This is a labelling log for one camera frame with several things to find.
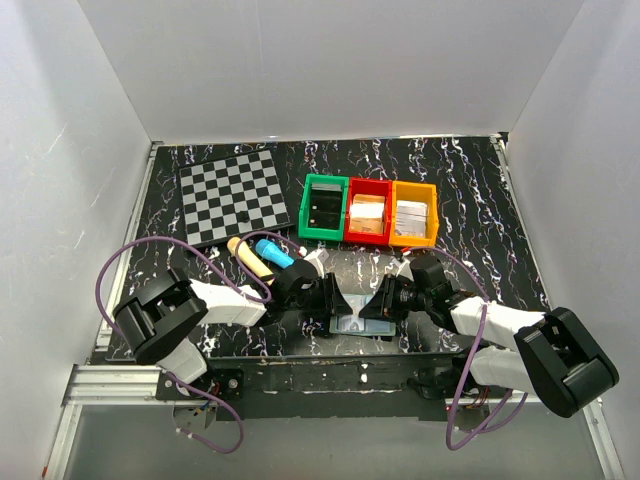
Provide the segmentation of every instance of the item in yellow bin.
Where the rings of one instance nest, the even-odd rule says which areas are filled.
[[[398,200],[396,203],[396,235],[425,238],[429,206],[422,202]]]
[[[382,234],[384,232],[384,197],[354,195],[349,215],[351,217],[350,232]]]

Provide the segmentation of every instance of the gray floor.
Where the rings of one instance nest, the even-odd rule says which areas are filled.
[[[225,456],[176,434],[171,411],[85,407],[65,479],[603,478],[583,415],[565,420],[539,404],[458,452],[442,423],[294,418],[247,421],[244,444]],[[221,444],[237,438],[233,423],[209,430]]]

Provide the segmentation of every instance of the chessboard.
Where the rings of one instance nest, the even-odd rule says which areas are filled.
[[[189,165],[179,176],[193,247],[292,224],[269,150]]]

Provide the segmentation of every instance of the blue microphone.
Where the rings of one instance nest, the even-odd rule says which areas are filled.
[[[263,238],[256,245],[256,252],[265,260],[275,263],[280,268],[287,268],[293,263],[293,258],[280,250],[275,243]]]

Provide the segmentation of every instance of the plastic bin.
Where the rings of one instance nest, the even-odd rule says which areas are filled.
[[[347,195],[347,218],[344,229],[344,241],[352,243],[371,243],[374,245],[389,245],[389,233],[391,232],[393,183],[388,180],[371,180],[368,178],[352,177],[349,181],[349,194]],[[357,194],[379,195],[385,198],[384,202],[384,229],[382,234],[350,232],[351,203]]]
[[[429,207],[426,225],[426,237],[414,237],[410,235],[396,235],[396,204],[398,200],[412,202],[424,202]],[[392,214],[389,245],[396,247],[433,247],[438,236],[438,198],[436,186],[430,183],[393,182],[392,188]]]
[[[309,226],[311,214],[311,186],[314,183],[324,183],[329,185],[339,185],[341,187],[342,199],[340,203],[339,228],[317,228]],[[333,175],[307,174],[304,182],[304,193],[298,216],[298,236],[300,238],[315,238],[318,240],[331,240],[341,242],[344,237],[345,213],[347,210],[347,196],[349,191],[349,177]]]

